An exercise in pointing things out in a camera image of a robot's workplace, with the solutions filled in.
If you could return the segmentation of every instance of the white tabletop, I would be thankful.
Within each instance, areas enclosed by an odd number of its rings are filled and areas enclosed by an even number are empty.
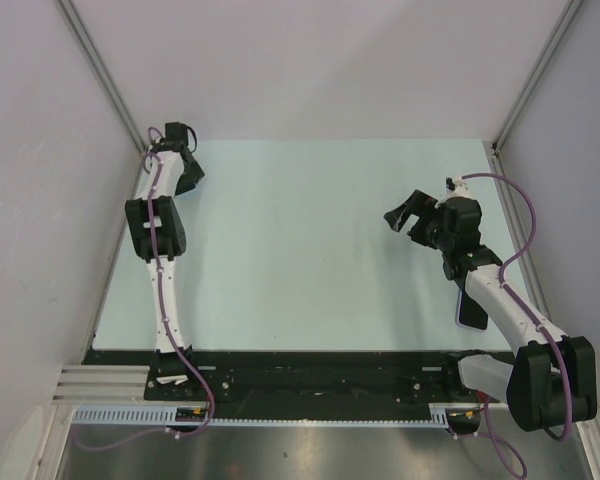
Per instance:
[[[206,177],[176,197],[188,243],[178,301],[194,348],[508,349],[492,323],[456,325],[458,288],[440,253],[382,218],[416,188],[440,197],[445,177],[489,171],[481,141],[217,141],[196,158]],[[470,182],[483,241],[504,260],[513,245],[495,186]],[[523,288],[517,265],[509,276]],[[154,324],[127,232],[93,348],[153,349]]]

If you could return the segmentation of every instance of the white panel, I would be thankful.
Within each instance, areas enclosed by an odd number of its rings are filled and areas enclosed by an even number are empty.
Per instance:
[[[78,0],[144,127],[492,140],[566,0]]]
[[[536,203],[534,260],[553,320],[596,348],[600,402],[600,0],[585,7],[504,155]]]
[[[196,155],[207,175],[176,197],[188,242],[175,279],[195,348],[508,349],[493,324],[456,325],[440,253],[382,218],[416,188],[443,196],[445,176],[488,170],[479,140],[203,141]],[[493,182],[471,188],[484,241],[510,256]],[[94,348],[153,349],[154,324],[127,234]]]
[[[0,451],[78,360],[137,165],[53,2],[0,2]]]

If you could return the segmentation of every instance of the gray wall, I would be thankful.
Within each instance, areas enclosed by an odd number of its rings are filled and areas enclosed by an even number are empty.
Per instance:
[[[551,316],[593,342],[600,395],[600,0],[569,33],[503,158],[535,200],[533,254]]]
[[[0,2],[0,452],[88,333],[137,162],[54,3]]]

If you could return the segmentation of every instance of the white wall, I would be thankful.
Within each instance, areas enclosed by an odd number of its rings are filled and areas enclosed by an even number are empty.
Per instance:
[[[535,200],[533,254],[552,317],[593,343],[600,396],[600,0],[582,12],[503,155]]]
[[[53,2],[0,2],[0,451],[86,338],[137,161]]]
[[[492,140],[566,0],[76,0],[136,121]]]

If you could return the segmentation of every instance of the reflective metal surface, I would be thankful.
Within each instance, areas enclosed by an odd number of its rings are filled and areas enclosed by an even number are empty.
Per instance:
[[[494,410],[498,433],[518,448],[529,479],[591,479],[577,434],[565,444],[525,433]],[[138,427],[73,426],[89,445]],[[217,427],[175,441],[153,434],[101,453],[67,443],[59,479],[510,479],[488,439],[454,441],[443,430],[394,428]]]

